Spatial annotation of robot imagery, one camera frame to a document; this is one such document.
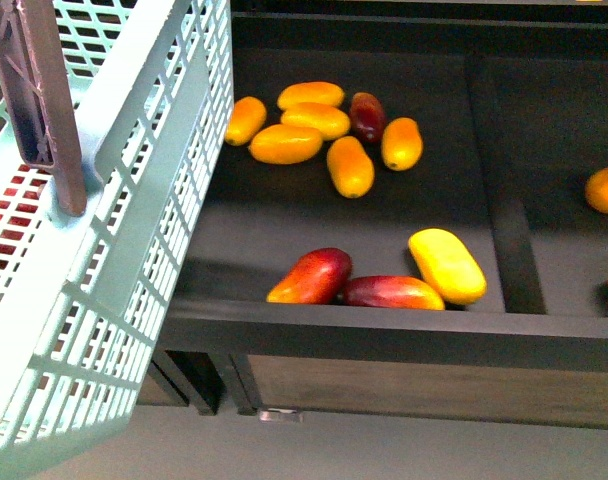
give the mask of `basket handle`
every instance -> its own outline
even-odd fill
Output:
[[[60,208],[82,215],[82,154],[52,2],[0,0],[0,84],[22,160],[51,173]]]

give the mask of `basket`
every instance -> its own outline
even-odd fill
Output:
[[[0,90],[0,479],[124,429],[233,106],[226,0],[55,0],[88,206],[20,161]]]

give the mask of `black tray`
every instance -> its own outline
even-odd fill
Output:
[[[225,146],[159,344],[169,350],[608,372],[608,217],[583,184],[608,165],[608,25],[240,15],[236,97],[275,122],[306,80],[377,95],[420,125],[407,172],[379,162],[340,197],[325,151],[293,166]],[[337,246],[354,275],[417,274],[406,242],[437,226],[484,269],[487,295],[445,312],[275,305],[303,253]]]

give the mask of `orange mango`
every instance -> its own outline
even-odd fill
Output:
[[[326,165],[333,185],[346,198],[365,195],[375,181],[373,161],[360,141],[352,136],[338,138],[328,149]]]
[[[584,195],[588,204],[608,214],[608,167],[595,172],[586,182]]]
[[[280,110],[287,110],[298,103],[314,102],[339,107],[344,101],[344,90],[329,82],[302,82],[286,87],[277,97]]]
[[[231,120],[224,134],[229,145],[244,145],[251,141],[266,122],[266,107],[255,97],[244,97],[233,106]]]
[[[322,143],[322,134],[316,128],[278,124],[261,130],[248,148],[259,162],[291,165],[314,157]]]
[[[391,170],[413,167],[422,156],[424,143],[417,122],[411,118],[396,118],[384,129],[382,159]]]
[[[343,137],[351,128],[351,120],[339,108],[313,102],[293,105],[284,111],[280,121],[294,127],[317,128],[324,140]]]

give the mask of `yellow mango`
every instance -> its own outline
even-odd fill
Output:
[[[411,118],[396,118],[384,129],[382,159],[391,170],[408,170],[422,156],[424,144],[417,122]]]
[[[277,97],[277,106],[286,110],[302,102],[323,103],[339,107],[344,101],[344,90],[329,82],[302,82],[286,87]]]
[[[339,108],[313,102],[293,105],[282,113],[280,121],[294,127],[317,128],[324,140],[343,137],[351,128],[350,118]]]
[[[373,161],[360,141],[352,136],[338,138],[328,149],[326,165],[333,185],[346,198],[359,198],[375,181]]]
[[[316,128],[277,124],[255,135],[248,149],[259,162],[291,165],[314,157],[322,143],[322,134]]]
[[[424,281],[447,302],[470,305],[486,293],[484,272],[453,233],[421,230],[411,235],[408,246]]]
[[[251,141],[266,122],[266,107],[255,97],[244,97],[233,105],[224,141],[234,147]]]

